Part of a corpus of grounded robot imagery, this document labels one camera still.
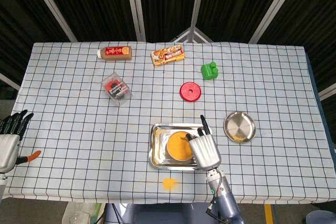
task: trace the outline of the rectangular tray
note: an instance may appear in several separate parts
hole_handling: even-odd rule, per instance
[[[196,170],[198,169],[195,159],[188,161],[177,161],[173,159],[167,149],[166,144],[169,137],[177,131],[185,131],[192,135],[197,135],[197,128],[202,128],[201,124],[192,123],[159,123],[155,124],[151,130],[149,161],[156,169],[169,170]]]

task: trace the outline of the metal plate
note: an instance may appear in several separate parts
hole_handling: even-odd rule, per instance
[[[224,131],[232,141],[243,144],[254,138],[256,124],[246,112],[235,111],[225,119]]]
[[[177,161],[173,159],[166,148],[169,137],[177,131],[185,131],[192,135],[198,135],[197,128],[202,128],[201,124],[190,123],[167,123],[156,124],[151,130],[149,161],[156,169],[170,170],[196,170],[198,169],[195,159],[187,161]]]

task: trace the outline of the checkered tablecloth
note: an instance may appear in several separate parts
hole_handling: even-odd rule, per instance
[[[97,49],[128,45],[131,61],[97,59]],[[184,44],[186,58],[155,68],[151,52],[172,43],[36,43],[14,111],[34,112],[20,155],[35,161],[8,174],[5,196],[98,202],[210,201],[203,171],[154,169],[148,162],[155,123],[200,123],[204,114],[238,202],[309,203],[336,199],[336,175],[302,47]],[[201,65],[214,61],[215,80]],[[100,81],[116,72],[134,97],[115,106]],[[194,81],[201,98],[184,102]],[[256,137],[236,144],[224,118],[247,111]],[[177,183],[171,191],[164,178]]]

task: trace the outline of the green toy block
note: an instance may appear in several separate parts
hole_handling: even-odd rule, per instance
[[[201,72],[204,80],[215,79],[218,77],[218,68],[216,68],[215,62],[211,62],[210,64],[204,64],[201,67]]]

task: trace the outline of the orange powder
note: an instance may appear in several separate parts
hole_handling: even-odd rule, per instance
[[[176,179],[174,178],[165,178],[163,179],[163,188],[165,190],[171,190],[176,184]]]
[[[178,131],[170,136],[167,142],[167,151],[177,161],[186,161],[193,157],[188,140],[187,132]]]

